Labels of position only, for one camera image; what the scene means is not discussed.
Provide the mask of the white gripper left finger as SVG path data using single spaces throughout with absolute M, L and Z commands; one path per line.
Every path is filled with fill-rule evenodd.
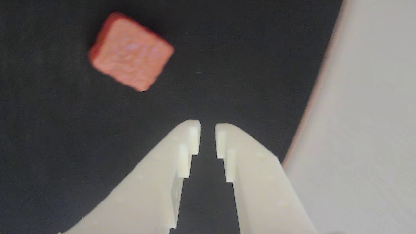
M 184 179 L 198 155 L 201 124 L 186 120 L 162 139 L 67 234 L 168 234 L 177 228 Z

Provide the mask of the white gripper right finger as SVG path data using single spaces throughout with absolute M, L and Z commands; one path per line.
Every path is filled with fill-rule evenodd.
M 317 233 L 278 157 L 232 124 L 217 124 L 215 140 L 241 234 Z

